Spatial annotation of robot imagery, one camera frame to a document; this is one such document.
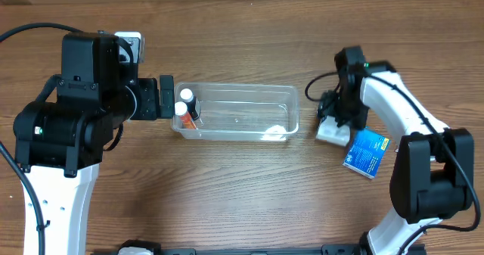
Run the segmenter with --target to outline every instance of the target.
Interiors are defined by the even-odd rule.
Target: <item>blue package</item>
[[[369,129],[358,131],[343,165],[369,179],[374,179],[389,145],[388,138]]]

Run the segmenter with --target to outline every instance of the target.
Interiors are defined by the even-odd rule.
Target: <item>brown table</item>
[[[345,46],[362,45],[369,61],[391,61],[433,115],[469,129],[476,190],[484,201],[483,12],[484,0],[0,6],[0,31],[32,22],[137,30],[146,36],[142,77],[299,89],[300,127],[287,142],[189,141],[167,120],[127,123],[119,147],[101,164],[89,251],[133,238],[204,250],[317,247],[356,242],[392,206],[394,152],[369,180],[341,165],[342,148],[314,140],[316,106],[303,90],[334,69],[334,54]],[[63,34],[31,30],[0,44],[0,137],[12,153],[15,116],[61,70]],[[321,81],[311,93],[332,89],[336,81]],[[368,125],[388,135],[371,112]],[[0,162],[0,253],[22,254],[23,193]],[[469,210],[445,223],[468,225],[472,218]],[[431,231],[421,240],[432,254],[481,254],[483,236],[482,229]]]

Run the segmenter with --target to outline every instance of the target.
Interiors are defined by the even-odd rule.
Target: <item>white bottle cap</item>
[[[183,116],[187,113],[188,107],[187,104],[184,102],[176,102],[175,103],[175,115],[176,116]]]
[[[194,99],[194,93],[190,89],[182,89],[180,92],[180,98],[183,102],[191,102]]]

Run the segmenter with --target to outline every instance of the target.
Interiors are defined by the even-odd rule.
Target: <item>plastic bin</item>
[[[293,86],[180,82],[200,102],[197,129],[183,128],[175,116],[172,128],[188,139],[213,141],[285,141],[299,128],[299,99]]]

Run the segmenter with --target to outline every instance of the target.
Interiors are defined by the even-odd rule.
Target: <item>bottle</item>
[[[188,113],[193,120],[198,120],[200,118],[200,102],[197,96],[190,89],[182,89],[180,92],[181,100],[186,103],[188,107]]]
[[[180,117],[180,120],[186,129],[197,129],[197,126],[195,126],[194,121],[191,119],[191,116],[188,113],[186,103],[182,101],[175,103],[175,115]]]

